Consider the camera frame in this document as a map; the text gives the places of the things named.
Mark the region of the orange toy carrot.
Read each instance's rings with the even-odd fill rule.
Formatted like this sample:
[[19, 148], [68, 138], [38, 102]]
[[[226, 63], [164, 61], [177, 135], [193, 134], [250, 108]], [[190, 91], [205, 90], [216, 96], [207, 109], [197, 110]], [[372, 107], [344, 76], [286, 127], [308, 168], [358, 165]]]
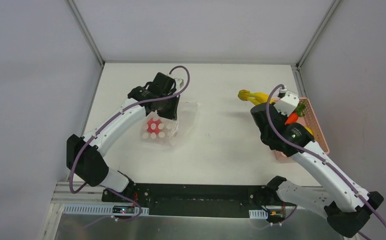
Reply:
[[293, 123], [296, 123], [299, 118], [305, 116], [305, 108], [306, 108], [306, 103], [301, 102], [296, 109], [288, 116], [287, 120], [285, 121], [285, 125], [290, 125]]

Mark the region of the yellow toy banana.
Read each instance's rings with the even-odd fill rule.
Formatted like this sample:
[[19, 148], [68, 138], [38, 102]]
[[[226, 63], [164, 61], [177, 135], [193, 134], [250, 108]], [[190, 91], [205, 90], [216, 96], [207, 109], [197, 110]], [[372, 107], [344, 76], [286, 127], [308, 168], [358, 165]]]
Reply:
[[314, 133], [313, 131], [308, 127], [308, 126], [305, 126], [305, 129], [313, 136]]

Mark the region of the polka dot zip bag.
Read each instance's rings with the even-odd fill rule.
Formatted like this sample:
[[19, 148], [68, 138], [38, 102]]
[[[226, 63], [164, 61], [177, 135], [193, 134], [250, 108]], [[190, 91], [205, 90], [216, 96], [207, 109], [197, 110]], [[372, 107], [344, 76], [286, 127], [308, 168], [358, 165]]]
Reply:
[[[199, 119], [199, 102], [180, 102], [177, 109], [177, 119], [163, 118], [153, 112], [142, 121], [140, 140], [148, 145], [172, 148], [184, 142], [193, 132]], [[159, 134], [146, 131], [146, 123], [150, 118], [160, 118], [163, 129]]]

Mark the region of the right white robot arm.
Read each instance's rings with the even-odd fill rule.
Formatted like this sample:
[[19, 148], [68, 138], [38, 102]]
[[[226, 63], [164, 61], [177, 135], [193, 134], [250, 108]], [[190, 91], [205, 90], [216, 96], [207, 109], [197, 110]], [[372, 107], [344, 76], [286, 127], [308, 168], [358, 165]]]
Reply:
[[326, 220], [338, 234], [352, 238], [384, 201], [377, 191], [360, 187], [325, 154], [314, 136], [300, 123], [285, 124], [287, 117], [273, 104], [254, 106], [250, 113], [261, 141], [301, 165], [325, 189], [325, 193], [301, 187], [282, 176], [265, 186], [265, 200], [302, 206]]

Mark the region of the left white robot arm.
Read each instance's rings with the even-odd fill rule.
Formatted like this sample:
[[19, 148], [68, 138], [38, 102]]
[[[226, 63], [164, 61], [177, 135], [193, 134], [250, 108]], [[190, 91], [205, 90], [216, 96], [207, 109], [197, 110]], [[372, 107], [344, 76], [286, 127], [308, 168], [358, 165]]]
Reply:
[[150, 113], [176, 120], [180, 92], [184, 87], [183, 79], [159, 72], [153, 81], [133, 88], [122, 105], [103, 123], [83, 136], [71, 135], [66, 142], [66, 166], [70, 176], [77, 175], [91, 187], [114, 190], [115, 197], [121, 202], [130, 201], [134, 195], [130, 179], [110, 168], [104, 157], [128, 129]]

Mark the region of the pink plastic basket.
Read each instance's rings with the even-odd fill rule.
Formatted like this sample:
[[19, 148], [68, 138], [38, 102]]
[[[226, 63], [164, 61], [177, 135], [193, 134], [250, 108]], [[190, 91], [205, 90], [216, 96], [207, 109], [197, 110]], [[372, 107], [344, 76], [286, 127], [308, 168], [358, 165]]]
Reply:
[[299, 105], [304, 105], [304, 108], [302, 110], [302, 116], [299, 116], [296, 122], [303, 125], [306, 129], [311, 130], [314, 139], [318, 142], [324, 153], [328, 155], [330, 153], [330, 149], [311, 102], [307, 97], [299, 97]]

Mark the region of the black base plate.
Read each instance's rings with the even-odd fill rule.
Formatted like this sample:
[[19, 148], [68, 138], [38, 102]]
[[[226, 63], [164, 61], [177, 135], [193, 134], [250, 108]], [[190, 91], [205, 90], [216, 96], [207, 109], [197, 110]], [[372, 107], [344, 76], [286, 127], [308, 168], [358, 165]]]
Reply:
[[105, 189], [102, 202], [128, 214], [131, 201], [149, 216], [264, 219], [278, 223], [289, 215], [289, 203], [261, 185], [195, 185], [131, 183], [115, 194]]

